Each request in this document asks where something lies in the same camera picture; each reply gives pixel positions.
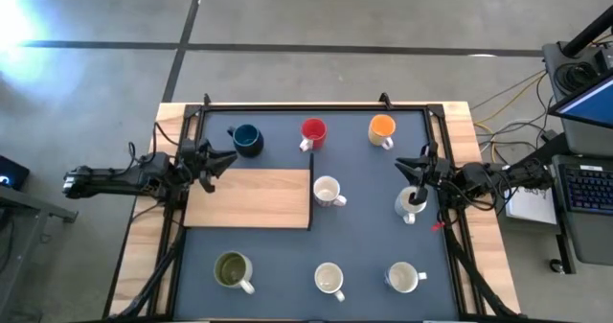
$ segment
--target white mug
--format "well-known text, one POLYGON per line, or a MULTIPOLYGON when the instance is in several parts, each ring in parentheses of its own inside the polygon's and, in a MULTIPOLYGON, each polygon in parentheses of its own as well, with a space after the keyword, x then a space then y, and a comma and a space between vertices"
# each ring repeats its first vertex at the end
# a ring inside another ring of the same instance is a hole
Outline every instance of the white mug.
POLYGON ((426 202, 419 205, 409 203, 411 194, 415 193, 417 190, 418 188, 414 186, 402 189, 396 198, 396 203, 394 204, 394 210, 402 217, 406 224, 414 224, 415 214, 421 212, 425 208, 426 202))
POLYGON ((424 272, 418 272, 406 262, 397 262, 385 272, 385 283, 400 293, 409 293, 417 288, 420 280, 427 279, 424 272))
POLYGON ((332 262, 322 263, 315 269, 315 286, 323 293, 334 294, 339 302, 345 300, 345 295, 341 291, 343 271, 332 262))
POLYGON ((340 195, 341 185, 338 180, 329 175, 320 176, 315 180, 313 193, 315 200, 322 207, 330 207, 332 204, 342 207, 347 204, 347 199, 340 195))
POLYGON ((256 290, 249 282, 252 274, 251 260, 237 251, 224 252, 215 262, 215 279, 226 288, 242 288, 253 294, 256 290))

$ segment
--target mug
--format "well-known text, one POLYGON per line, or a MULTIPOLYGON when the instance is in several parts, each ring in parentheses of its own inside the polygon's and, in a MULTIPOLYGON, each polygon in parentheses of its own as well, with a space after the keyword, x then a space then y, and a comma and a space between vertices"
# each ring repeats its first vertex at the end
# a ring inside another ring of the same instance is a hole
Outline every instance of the mug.
POLYGON ((375 146, 390 150, 394 146, 392 134, 396 131, 396 122, 391 116, 376 115, 368 126, 368 139, 375 146))
POLYGON ((415 223, 415 214, 421 212, 425 208, 425 203, 419 205, 413 205, 409 203, 411 194, 415 193, 418 188, 414 186, 406 187, 400 191, 398 197, 396 197, 396 203, 394 204, 394 210, 398 215, 402 217, 406 224, 415 223))
POLYGON ((245 157, 255 157, 264 148, 264 137, 252 125, 242 125, 237 128, 229 127, 228 134, 232 136, 234 148, 245 157))
POLYGON ((400 293, 409 293, 417 288, 420 280, 427 279, 424 272, 418 272, 406 262, 397 262, 385 272, 385 283, 400 293))
POLYGON ((345 295, 341 291, 343 271, 332 262, 322 263, 315 269, 315 286, 323 293, 334 294, 339 302, 345 300, 345 295))
POLYGON ((324 121, 319 118, 309 118, 303 122, 300 132, 303 135, 303 142, 300 143, 300 150, 317 150, 324 146, 328 128, 324 121))
POLYGON ((313 184, 315 200, 322 207, 330 207, 332 204, 342 207, 347 204, 347 199, 341 196, 341 185, 338 180, 329 175, 320 176, 313 184))
POLYGON ((224 252, 215 262, 215 279, 226 288, 242 288, 247 294, 256 290, 249 282, 253 266, 249 259, 236 251, 224 252))

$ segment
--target concrete floor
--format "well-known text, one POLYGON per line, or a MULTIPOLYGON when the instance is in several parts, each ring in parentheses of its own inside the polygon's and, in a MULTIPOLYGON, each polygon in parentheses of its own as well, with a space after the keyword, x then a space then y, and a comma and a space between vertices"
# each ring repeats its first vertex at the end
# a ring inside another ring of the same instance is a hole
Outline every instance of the concrete floor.
MULTIPOLYGON (((167 42, 179 41, 191 2, 3 1, 18 8, 0 5, 0 11, 22 12, 29 20, 8 28, 15 37, 167 42)), ((201 0, 191 41, 534 50, 572 37, 611 1, 201 0)), ((23 302, 40 308, 43 322, 102 314, 133 198, 67 200, 61 178, 80 164, 125 166, 128 141, 145 151, 173 58, 174 51, 149 50, 0 53, 0 153, 32 170, 28 193, 80 211, 74 225, 48 226, 53 240, 39 247, 30 266, 32 285, 23 302)), ((220 102, 360 101, 385 91, 393 100, 476 104, 541 68, 539 58, 188 52, 173 100, 200 101, 207 92, 220 102)), ((542 92, 549 99, 547 81, 542 92)), ((476 109, 474 119, 511 95, 476 109)), ((540 112, 530 91, 488 125, 540 112)), ((559 121, 550 121, 559 129, 559 121)), ((501 140, 534 137, 525 128, 501 140)), ((529 149, 501 151, 514 161, 529 149)), ((501 228, 525 314, 610 321, 613 268, 578 264, 577 275, 553 274, 545 260, 556 256, 554 236, 501 228)))

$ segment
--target keyboard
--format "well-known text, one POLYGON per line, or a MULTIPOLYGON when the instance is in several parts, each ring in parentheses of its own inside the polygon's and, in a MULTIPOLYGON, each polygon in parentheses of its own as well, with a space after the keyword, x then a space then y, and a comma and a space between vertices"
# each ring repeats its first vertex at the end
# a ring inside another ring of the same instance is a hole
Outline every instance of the keyboard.
POLYGON ((613 172, 564 167, 566 206, 570 211, 613 215, 613 172))

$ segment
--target green mug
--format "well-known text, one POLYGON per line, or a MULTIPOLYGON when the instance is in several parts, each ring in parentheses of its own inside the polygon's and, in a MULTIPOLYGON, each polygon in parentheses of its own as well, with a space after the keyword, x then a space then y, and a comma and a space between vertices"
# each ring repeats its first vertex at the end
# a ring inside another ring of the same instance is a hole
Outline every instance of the green mug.
POLYGON ((249 283, 252 274, 251 261, 237 251, 224 252, 215 262, 215 279, 226 288, 242 288, 253 294, 256 290, 249 283))

